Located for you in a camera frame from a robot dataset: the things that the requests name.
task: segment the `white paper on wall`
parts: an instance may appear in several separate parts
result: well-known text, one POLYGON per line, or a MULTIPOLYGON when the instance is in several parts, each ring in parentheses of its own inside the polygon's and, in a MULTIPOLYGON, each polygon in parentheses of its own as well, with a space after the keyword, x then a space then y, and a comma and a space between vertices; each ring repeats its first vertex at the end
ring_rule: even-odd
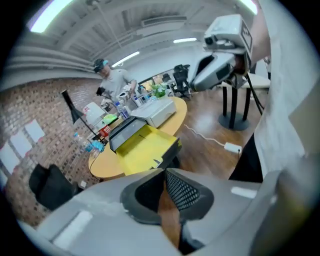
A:
POLYGON ((20 163, 19 158, 16 156, 8 142, 6 142, 4 146, 0 148, 0 160, 4 167, 11 174, 14 172, 15 167, 20 163))
POLYGON ((8 181, 7 175, 0 169, 0 190, 3 191, 8 181))
POLYGON ((36 119, 33 119, 30 123, 27 123, 24 128, 35 143, 45 136, 44 131, 41 129, 36 119))
POLYGON ((24 158, 26 154, 32 149, 32 145, 29 140, 26 138, 22 130, 18 131, 15 135, 12 135, 10 138, 12 145, 19 155, 24 158))

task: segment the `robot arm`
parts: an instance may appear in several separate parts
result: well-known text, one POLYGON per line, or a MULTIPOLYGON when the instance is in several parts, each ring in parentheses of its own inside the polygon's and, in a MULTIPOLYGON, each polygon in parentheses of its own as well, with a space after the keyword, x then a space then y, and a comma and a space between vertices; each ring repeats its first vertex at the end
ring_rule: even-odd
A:
POLYGON ((194 91, 212 89, 222 81, 234 88, 244 84, 251 66, 252 36, 241 15, 218 17, 204 33, 203 48, 211 53, 189 71, 189 86, 194 91), (235 70, 236 56, 243 58, 244 70, 235 70))

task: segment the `brick wall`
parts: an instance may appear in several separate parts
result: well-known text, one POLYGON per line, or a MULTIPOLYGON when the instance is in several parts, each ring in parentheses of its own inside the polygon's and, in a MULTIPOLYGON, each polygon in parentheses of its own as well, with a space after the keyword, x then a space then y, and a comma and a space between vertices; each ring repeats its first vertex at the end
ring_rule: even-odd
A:
POLYGON ((88 78, 62 78, 30 82, 0 92, 0 147, 10 136, 22 130, 32 144, 32 150, 16 167, 13 174, 0 162, 0 168, 7 175, 8 181, 4 193, 12 206, 16 217, 32 226, 37 226, 48 215, 49 210, 37 203, 29 188, 29 177, 40 163, 44 167, 56 164, 66 178, 73 182, 87 182, 87 187, 95 184, 95 179, 89 172, 89 153, 80 151, 73 141, 73 134, 88 135, 88 129, 81 123, 73 125, 67 104, 59 92, 67 89, 75 107, 78 110, 94 101, 97 104, 101 98, 95 92, 101 81, 88 78), (36 119, 42 127, 45 136, 34 143, 24 129, 24 125, 36 119))

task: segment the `white cable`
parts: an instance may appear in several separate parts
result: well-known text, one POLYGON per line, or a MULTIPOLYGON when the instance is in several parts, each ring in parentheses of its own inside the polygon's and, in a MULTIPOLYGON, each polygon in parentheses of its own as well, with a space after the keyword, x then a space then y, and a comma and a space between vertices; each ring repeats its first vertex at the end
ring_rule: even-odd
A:
POLYGON ((186 124, 185 124, 184 126, 187 127, 189 130, 193 131, 195 134, 200 135, 202 138, 204 138, 204 139, 207 140, 207 141, 214 141, 214 142, 218 143, 218 144, 219 144, 220 146, 222 146, 222 147, 225 146, 225 144, 222 144, 221 142, 217 141, 217 140, 214 139, 214 138, 206 138, 206 137, 203 136, 202 134, 196 132, 194 129, 188 127, 186 124))

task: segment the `power adapter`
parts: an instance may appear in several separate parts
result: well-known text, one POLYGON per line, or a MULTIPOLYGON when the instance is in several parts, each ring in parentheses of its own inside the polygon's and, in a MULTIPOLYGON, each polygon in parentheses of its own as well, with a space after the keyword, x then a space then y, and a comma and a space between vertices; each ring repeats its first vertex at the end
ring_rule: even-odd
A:
POLYGON ((232 144, 229 142, 226 142, 224 145, 224 149, 227 151, 230 151, 232 153, 236 153, 236 154, 241 154, 242 152, 242 147, 236 144, 232 144))

